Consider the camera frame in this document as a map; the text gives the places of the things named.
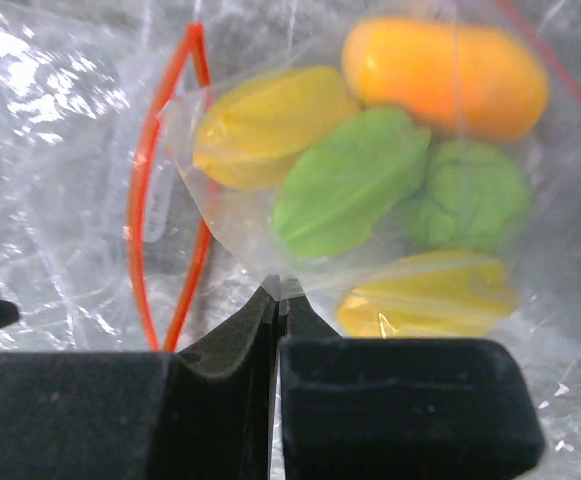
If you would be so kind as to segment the fake green starfruit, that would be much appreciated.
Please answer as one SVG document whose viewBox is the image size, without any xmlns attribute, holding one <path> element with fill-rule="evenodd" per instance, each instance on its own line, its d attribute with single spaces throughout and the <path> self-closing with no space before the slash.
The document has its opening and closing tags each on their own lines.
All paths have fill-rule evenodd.
<svg viewBox="0 0 581 480">
<path fill-rule="evenodd" d="M 356 248 L 422 186 L 431 139 L 430 128 L 398 108 L 353 116 L 297 160 L 277 192 L 272 228 L 300 256 Z"/>
</svg>

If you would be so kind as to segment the fake yellow starfruit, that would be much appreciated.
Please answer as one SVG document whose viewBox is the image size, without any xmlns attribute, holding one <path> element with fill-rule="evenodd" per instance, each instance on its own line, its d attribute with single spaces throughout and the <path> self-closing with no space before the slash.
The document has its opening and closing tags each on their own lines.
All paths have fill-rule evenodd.
<svg viewBox="0 0 581 480">
<path fill-rule="evenodd" d="M 305 150 L 360 111 L 359 100 L 330 66 L 251 78 L 206 111 L 193 165 L 227 187 L 275 188 Z"/>
</svg>

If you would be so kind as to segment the fake yellow fruit slice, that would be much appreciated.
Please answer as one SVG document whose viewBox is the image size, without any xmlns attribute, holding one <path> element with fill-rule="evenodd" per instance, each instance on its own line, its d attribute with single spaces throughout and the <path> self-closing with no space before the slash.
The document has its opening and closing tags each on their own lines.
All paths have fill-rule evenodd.
<svg viewBox="0 0 581 480">
<path fill-rule="evenodd" d="M 441 250 L 403 258 L 388 279 L 355 287 L 336 316 L 356 337 L 483 337 L 518 305 L 501 261 Z"/>
</svg>

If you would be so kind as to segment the fake green round fruit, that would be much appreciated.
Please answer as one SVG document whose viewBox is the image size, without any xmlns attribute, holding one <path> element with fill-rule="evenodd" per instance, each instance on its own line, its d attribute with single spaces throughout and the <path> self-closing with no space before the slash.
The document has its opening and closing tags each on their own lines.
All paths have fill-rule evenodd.
<svg viewBox="0 0 581 480">
<path fill-rule="evenodd" d="M 493 253 L 522 230 L 532 191 L 519 166 L 481 142 L 433 148 L 421 191 L 398 205 L 412 245 Z"/>
</svg>

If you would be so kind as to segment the clear zip bag red seal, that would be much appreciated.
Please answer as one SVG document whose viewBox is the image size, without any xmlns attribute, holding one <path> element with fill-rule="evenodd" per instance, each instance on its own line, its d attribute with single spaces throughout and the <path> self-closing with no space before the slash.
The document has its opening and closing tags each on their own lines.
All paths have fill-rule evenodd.
<svg viewBox="0 0 581 480">
<path fill-rule="evenodd" d="M 144 350 L 127 271 L 132 158 L 211 1 L 0 1 L 0 351 Z"/>
</svg>

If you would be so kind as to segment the fake orange mango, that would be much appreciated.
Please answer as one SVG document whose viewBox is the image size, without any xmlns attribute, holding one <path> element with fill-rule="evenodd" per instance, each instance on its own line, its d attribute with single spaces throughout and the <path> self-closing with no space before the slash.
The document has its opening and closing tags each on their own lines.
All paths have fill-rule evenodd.
<svg viewBox="0 0 581 480">
<path fill-rule="evenodd" d="M 548 104 L 546 70 L 501 29 L 401 17 L 359 22 L 342 49 L 351 90 L 448 132 L 499 143 L 524 137 Z"/>
</svg>

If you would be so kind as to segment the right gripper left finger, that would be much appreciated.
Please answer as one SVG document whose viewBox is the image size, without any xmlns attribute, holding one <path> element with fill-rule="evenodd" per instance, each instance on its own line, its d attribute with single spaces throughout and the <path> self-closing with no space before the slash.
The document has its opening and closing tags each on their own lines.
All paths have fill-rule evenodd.
<svg viewBox="0 0 581 480">
<path fill-rule="evenodd" d="M 0 352 L 0 479 L 266 479 L 276 304 L 178 353 Z"/>
</svg>

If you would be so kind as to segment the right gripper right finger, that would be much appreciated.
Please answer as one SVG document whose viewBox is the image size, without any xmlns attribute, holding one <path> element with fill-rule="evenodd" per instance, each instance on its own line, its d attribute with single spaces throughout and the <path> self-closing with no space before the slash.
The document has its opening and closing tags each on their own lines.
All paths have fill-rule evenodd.
<svg viewBox="0 0 581 480">
<path fill-rule="evenodd" d="M 514 479 L 544 453 L 521 369 L 495 341 L 306 329 L 279 353 L 289 479 Z"/>
</svg>

